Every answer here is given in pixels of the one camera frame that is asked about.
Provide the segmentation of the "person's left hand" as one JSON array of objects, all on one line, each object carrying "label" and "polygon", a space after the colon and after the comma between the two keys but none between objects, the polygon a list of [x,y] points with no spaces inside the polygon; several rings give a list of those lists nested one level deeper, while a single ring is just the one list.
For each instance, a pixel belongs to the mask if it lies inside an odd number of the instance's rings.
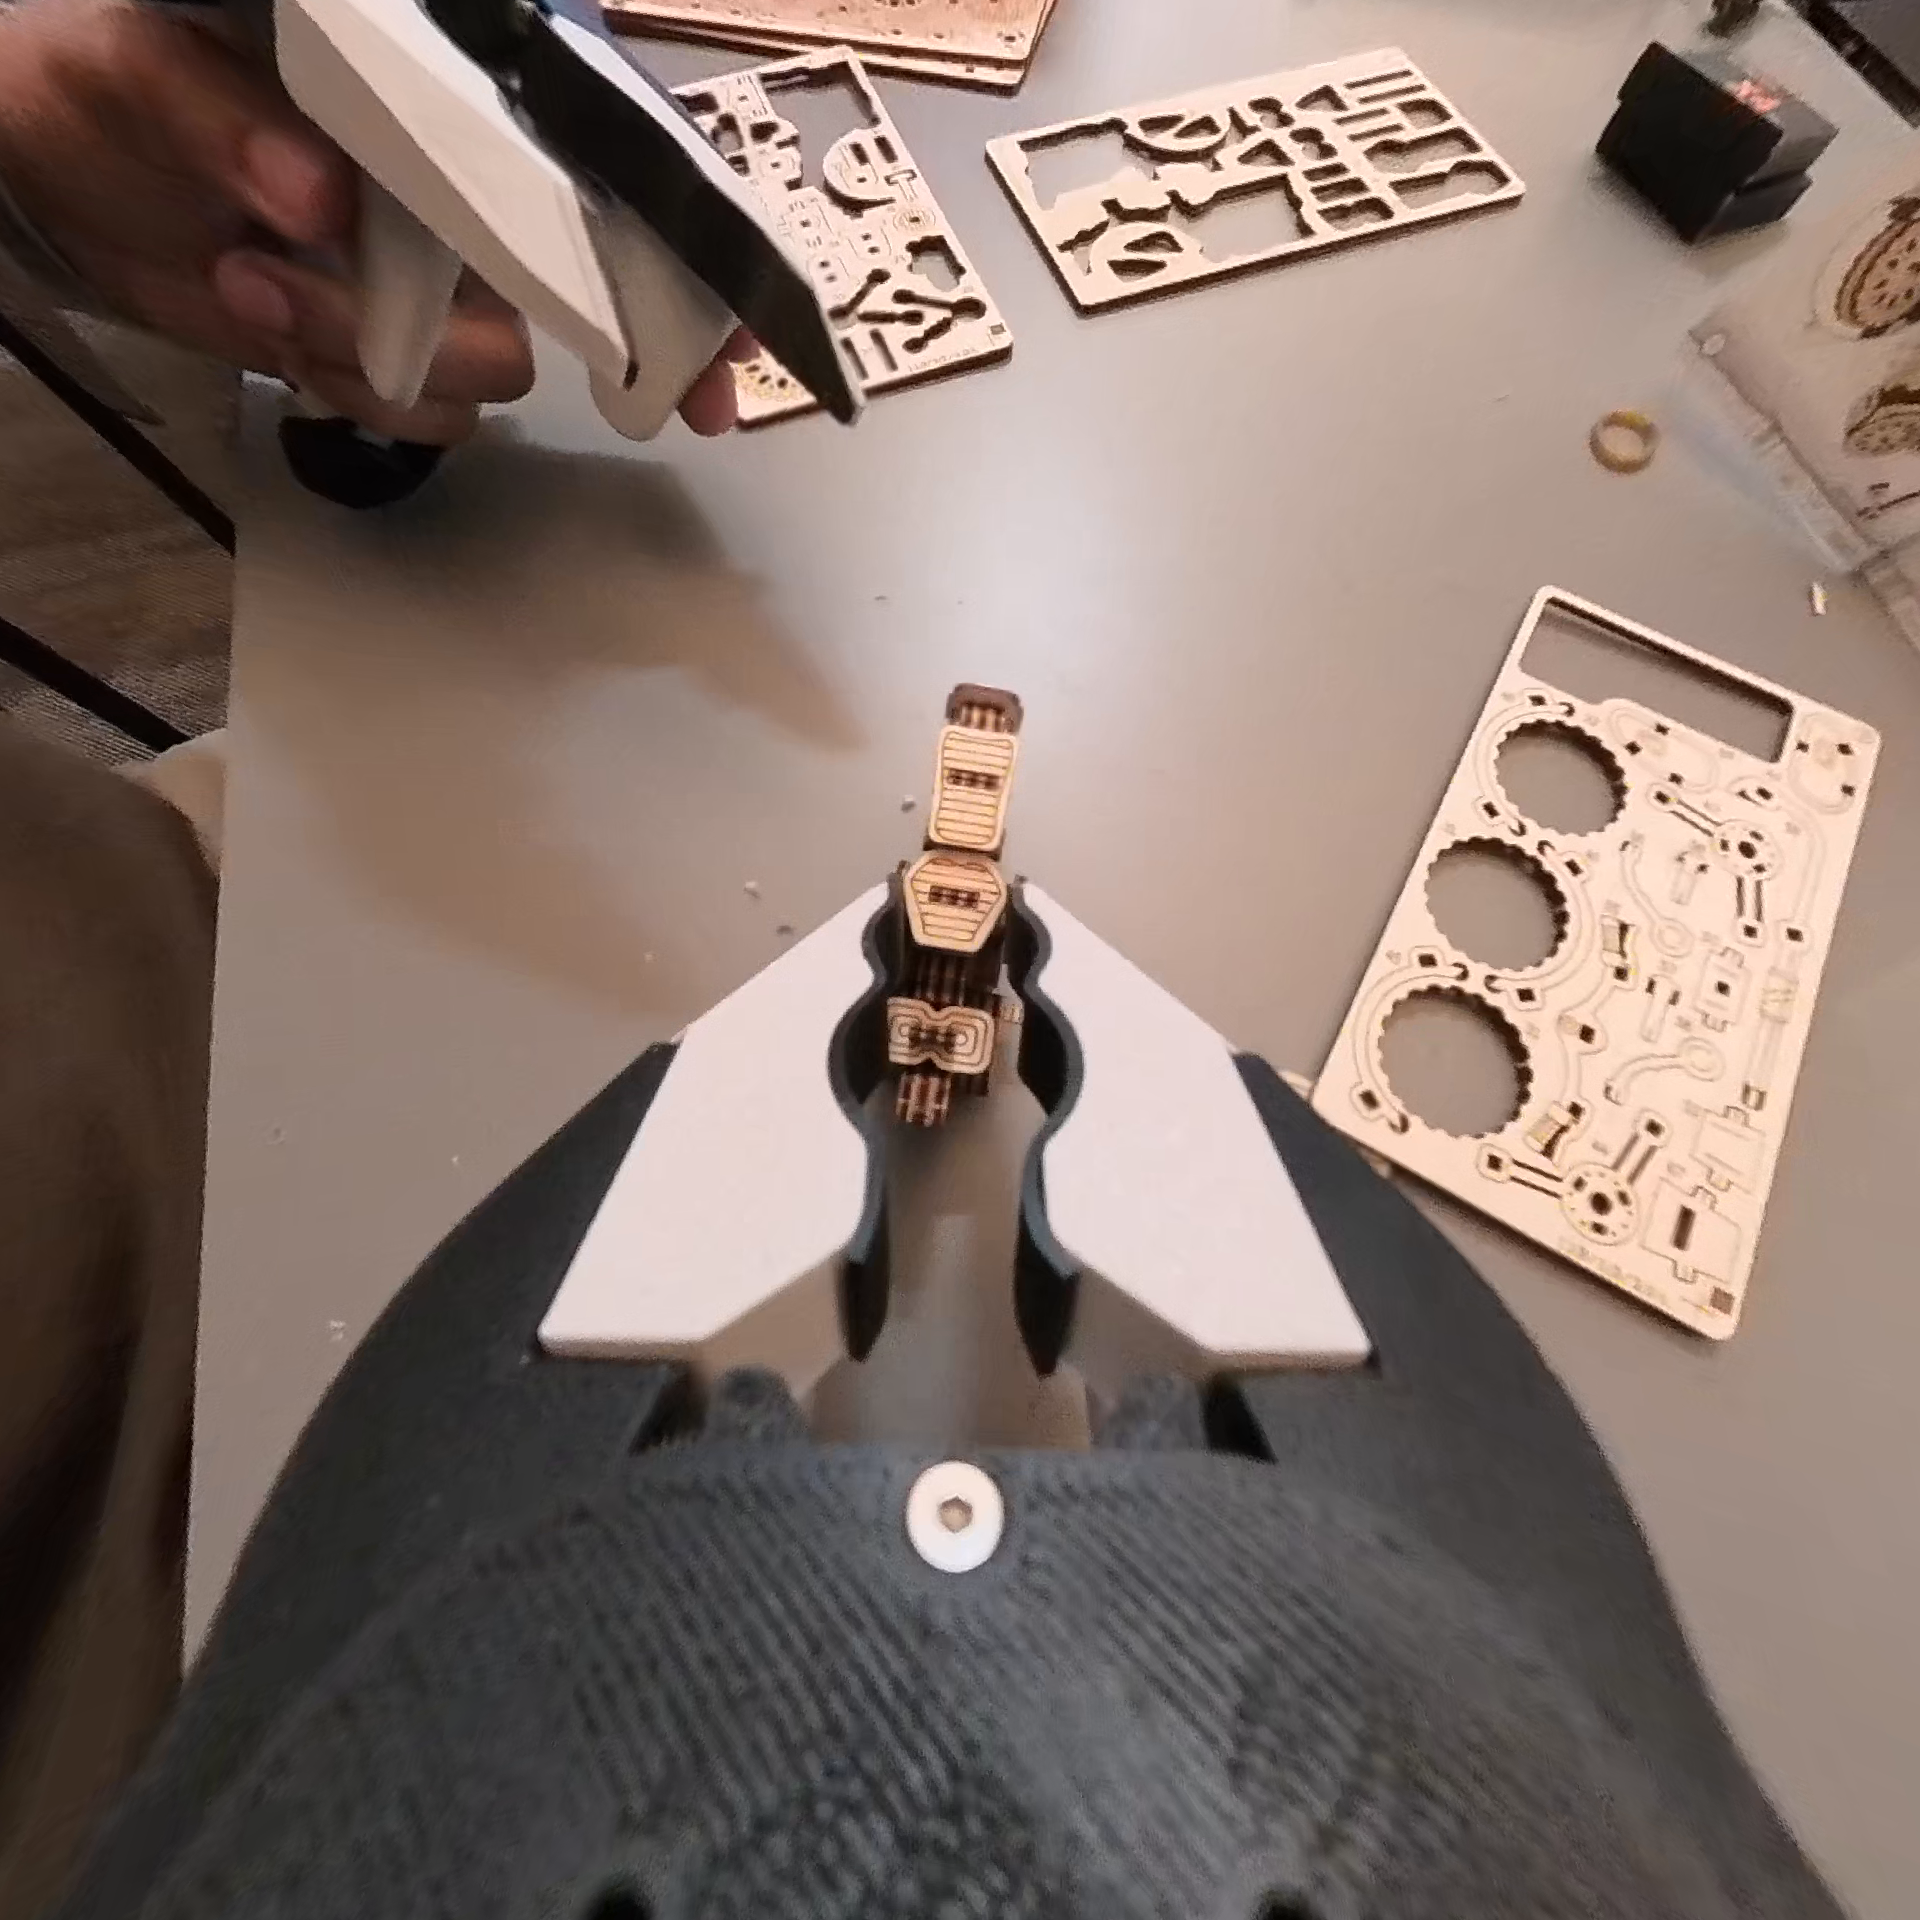
[{"label": "person's left hand", "polygon": [[5,196],[107,316],[275,378],[389,442],[453,445],[537,380],[520,312],[468,276],[421,398],[359,358],[359,172],[263,54],[142,4],[7,4]]}]

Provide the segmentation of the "grey desk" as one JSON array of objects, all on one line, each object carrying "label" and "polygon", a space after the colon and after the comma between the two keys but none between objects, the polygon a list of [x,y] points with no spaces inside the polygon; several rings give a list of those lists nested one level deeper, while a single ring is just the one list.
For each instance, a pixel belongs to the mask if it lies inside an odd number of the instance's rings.
[{"label": "grey desk", "polygon": [[[1597,181],[1693,4],[1061,4],[1015,101],[895,123],[1008,364],[719,444],[612,438],[561,351],[393,514],[237,427],[196,1646],[303,1416],[446,1231],[647,1042],[907,844],[953,682],[1015,688],[1015,859],[1315,1071],[1528,596],[1804,690],[1881,757],[1740,1332],[1427,1202],[1584,1406],[1719,1703],[1838,1894],[1915,1916],[1915,651],[1684,387],[1777,234]],[[1524,202],[1078,318],[1003,131],[1397,44]]]}]

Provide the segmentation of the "small wooden puzzle model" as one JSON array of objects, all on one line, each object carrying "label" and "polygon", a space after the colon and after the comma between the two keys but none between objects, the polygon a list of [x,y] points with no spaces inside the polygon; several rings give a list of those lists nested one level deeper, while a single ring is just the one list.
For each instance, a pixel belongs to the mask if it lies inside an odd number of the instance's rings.
[{"label": "small wooden puzzle model", "polygon": [[885,1006],[893,1117],[933,1128],[983,1098],[1008,1011],[1003,939],[1012,887],[1001,855],[1023,707],[1008,688],[956,684],[934,742],[921,852],[897,869],[903,932]]}]

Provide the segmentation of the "person's olive shirt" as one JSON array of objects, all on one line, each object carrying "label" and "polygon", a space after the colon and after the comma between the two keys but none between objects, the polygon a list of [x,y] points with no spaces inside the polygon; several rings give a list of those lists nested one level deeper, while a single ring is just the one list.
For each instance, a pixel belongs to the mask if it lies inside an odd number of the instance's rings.
[{"label": "person's olive shirt", "polygon": [[166,799],[5,724],[5,1916],[180,1685],[215,884]]}]

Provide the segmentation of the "wooden puzzle sheet round holes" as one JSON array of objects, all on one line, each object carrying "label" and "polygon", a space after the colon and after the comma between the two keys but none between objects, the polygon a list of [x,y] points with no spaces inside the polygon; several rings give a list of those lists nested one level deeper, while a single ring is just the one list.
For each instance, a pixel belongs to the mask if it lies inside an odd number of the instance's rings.
[{"label": "wooden puzzle sheet round holes", "polygon": [[[1773,704],[1757,757],[1526,667],[1550,616]],[[1881,755],[1862,720],[1544,584],[1359,974],[1311,1108],[1385,1166],[1701,1336],[1757,1260]],[[1416,1116],[1392,1022],[1480,1018],[1500,1122]]]}]

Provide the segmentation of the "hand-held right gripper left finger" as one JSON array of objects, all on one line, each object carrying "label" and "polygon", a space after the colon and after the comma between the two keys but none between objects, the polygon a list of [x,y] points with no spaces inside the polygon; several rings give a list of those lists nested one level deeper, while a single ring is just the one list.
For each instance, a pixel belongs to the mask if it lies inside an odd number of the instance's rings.
[{"label": "hand-held right gripper left finger", "polygon": [[537,1330],[549,1355],[863,1360],[889,1309],[883,882],[688,1024]]}]

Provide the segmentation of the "small black box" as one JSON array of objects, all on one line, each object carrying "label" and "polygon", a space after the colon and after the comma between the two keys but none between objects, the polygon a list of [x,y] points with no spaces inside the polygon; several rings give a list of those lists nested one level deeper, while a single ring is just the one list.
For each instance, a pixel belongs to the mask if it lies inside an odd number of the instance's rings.
[{"label": "small black box", "polygon": [[1728,54],[1651,42],[1617,86],[1596,158],[1701,245],[1777,223],[1836,134],[1789,86]]}]

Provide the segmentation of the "clear plastic sleeve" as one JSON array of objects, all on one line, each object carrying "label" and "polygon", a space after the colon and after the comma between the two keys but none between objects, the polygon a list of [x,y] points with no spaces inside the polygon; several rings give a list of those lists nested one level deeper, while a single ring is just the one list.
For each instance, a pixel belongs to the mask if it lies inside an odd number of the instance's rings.
[{"label": "clear plastic sleeve", "polygon": [[1704,373],[1735,402],[1735,415],[1782,492],[1792,514],[1847,576],[1869,590],[1896,634],[1917,642],[1917,456],[1915,507],[1891,531],[1861,525],[1840,476],[1840,343],[1811,312],[1819,267],[1782,266],[1720,301],[1693,328]]}]

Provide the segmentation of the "emptied wooden puzzle sheet frame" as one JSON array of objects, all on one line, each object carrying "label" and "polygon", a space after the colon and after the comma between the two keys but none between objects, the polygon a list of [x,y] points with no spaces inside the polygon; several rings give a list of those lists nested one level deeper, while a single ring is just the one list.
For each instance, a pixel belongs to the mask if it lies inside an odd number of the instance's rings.
[{"label": "emptied wooden puzzle sheet frame", "polygon": [[1001,134],[988,163],[1083,316],[1513,207],[1526,192],[1397,45]]}]

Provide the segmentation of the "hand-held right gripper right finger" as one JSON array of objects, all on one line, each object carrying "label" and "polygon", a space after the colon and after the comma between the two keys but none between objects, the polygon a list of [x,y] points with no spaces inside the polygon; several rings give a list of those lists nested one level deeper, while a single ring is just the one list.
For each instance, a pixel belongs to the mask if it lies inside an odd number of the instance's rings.
[{"label": "hand-held right gripper right finger", "polygon": [[1036,1371],[1363,1366],[1371,1340],[1256,1108],[1255,1061],[1033,882],[1005,974],[1040,1108],[1015,1248]]}]

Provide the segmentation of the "stack of wooden puzzle sheets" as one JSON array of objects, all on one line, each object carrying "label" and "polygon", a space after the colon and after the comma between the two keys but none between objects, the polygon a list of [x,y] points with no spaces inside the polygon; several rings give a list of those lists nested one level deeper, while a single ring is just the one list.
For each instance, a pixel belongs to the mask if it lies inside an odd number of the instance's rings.
[{"label": "stack of wooden puzzle sheets", "polygon": [[851,50],[876,74],[1017,93],[1054,3],[605,3],[612,32],[757,56]]}]

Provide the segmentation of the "wooden puzzle sheet with wheels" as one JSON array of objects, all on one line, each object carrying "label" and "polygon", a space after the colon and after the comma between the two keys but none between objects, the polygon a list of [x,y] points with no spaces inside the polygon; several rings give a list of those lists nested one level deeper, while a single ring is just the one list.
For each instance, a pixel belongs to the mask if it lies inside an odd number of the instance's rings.
[{"label": "wooden puzzle sheet with wheels", "polygon": [[1012,332],[851,48],[740,66],[673,93],[751,186],[865,396],[1009,357]]}]

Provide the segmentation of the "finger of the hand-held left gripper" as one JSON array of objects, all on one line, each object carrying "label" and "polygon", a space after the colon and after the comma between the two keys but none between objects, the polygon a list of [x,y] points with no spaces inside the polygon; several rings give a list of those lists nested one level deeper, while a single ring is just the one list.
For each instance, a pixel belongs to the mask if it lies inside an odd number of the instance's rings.
[{"label": "finger of the hand-held left gripper", "polygon": [[363,176],[363,371],[429,371],[465,272],[588,371],[625,368],[599,207],[417,4],[277,3],[275,54]]},{"label": "finger of the hand-held left gripper", "polygon": [[623,442],[651,442],[724,355],[735,318],[639,215],[595,192],[573,202],[592,402]]}]

